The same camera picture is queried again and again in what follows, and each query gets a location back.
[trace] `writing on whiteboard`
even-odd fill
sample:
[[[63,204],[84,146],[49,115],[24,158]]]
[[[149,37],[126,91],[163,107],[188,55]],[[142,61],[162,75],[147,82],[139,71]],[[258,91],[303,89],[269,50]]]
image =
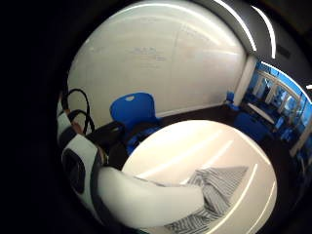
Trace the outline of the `writing on whiteboard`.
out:
[[[130,50],[130,54],[136,56],[138,59],[166,60],[166,58],[161,55],[161,52],[154,47],[135,47]]]
[[[155,63],[150,63],[150,62],[147,62],[147,63],[144,62],[144,63],[136,65],[136,68],[141,68],[141,69],[144,69],[144,68],[159,69],[160,67],[161,67],[160,65],[155,64]]]
[[[152,24],[152,23],[159,21],[159,19],[157,18],[150,18],[150,17],[142,17],[142,18],[139,18],[138,20],[140,23],[143,23],[143,24]]]
[[[195,29],[193,29],[187,25],[184,25],[181,28],[181,31],[184,32],[189,37],[198,38],[198,39],[205,41],[207,43],[211,43],[210,39],[207,36],[205,36],[203,33],[200,33],[199,31],[196,31]]]

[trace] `table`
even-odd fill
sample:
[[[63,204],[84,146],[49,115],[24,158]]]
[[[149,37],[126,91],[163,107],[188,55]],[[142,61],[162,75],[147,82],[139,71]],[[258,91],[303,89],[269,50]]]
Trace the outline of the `table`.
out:
[[[260,116],[262,116],[265,120],[267,120],[268,122],[270,122],[271,124],[274,124],[274,120],[267,114],[265,113],[263,110],[261,110],[260,108],[256,107],[255,105],[248,103],[248,106],[254,110],[257,114],[259,114]]]
[[[124,165],[123,172],[161,182],[185,183],[197,169],[247,166],[226,215],[211,223],[214,234],[255,233],[273,211],[277,182],[262,149],[240,131],[213,121],[172,124],[149,136]],[[142,229],[171,233],[165,227]]]

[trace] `whiteboard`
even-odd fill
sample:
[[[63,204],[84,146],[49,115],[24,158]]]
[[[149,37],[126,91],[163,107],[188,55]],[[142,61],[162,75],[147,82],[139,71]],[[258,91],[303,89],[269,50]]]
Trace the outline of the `whiteboard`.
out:
[[[153,95],[159,116],[221,104],[237,86],[245,61],[240,41],[207,9],[145,1],[116,13],[90,35],[72,62],[68,87],[87,93],[99,127],[111,121],[114,99],[135,92]],[[69,106],[86,108],[79,94],[69,98]]]

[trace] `striped cloth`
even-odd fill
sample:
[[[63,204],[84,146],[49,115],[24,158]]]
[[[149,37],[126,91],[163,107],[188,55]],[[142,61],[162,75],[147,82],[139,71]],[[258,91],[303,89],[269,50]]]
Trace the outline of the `striped cloth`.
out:
[[[187,181],[201,186],[205,206],[199,211],[165,225],[176,234],[200,234],[210,223],[222,217],[230,207],[230,198],[244,177],[247,167],[209,168],[196,171]]]

